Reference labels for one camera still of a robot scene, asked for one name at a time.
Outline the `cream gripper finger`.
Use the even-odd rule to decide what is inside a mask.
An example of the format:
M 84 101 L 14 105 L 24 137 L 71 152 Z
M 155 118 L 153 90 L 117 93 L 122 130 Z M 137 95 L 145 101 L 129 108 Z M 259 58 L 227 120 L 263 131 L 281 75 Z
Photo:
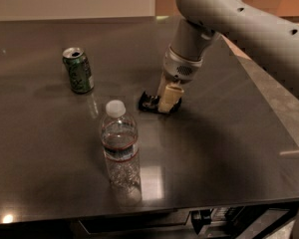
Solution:
M 158 85 L 158 88 L 157 88 L 157 92 L 156 94 L 161 97 L 164 90 L 165 90 L 165 87 L 170 83 L 170 80 L 165 76 L 165 74 L 161 74 L 160 76 L 160 81 L 159 81 L 159 85 Z
M 170 82 L 158 102 L 159 112 L 166 114 L 180 100 L 183 93 L 184 89 L 180 82 Z

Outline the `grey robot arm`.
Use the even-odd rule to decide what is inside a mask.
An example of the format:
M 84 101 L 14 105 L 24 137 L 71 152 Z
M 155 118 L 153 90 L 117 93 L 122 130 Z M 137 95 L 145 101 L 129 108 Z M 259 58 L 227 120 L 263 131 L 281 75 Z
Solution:
M 157 109 L 169 112 L 194 79 L 204 53 L 220 35 L 299 100 L 299 25 L 242 0 L 175 0 L 182 19 L 166 50 Z

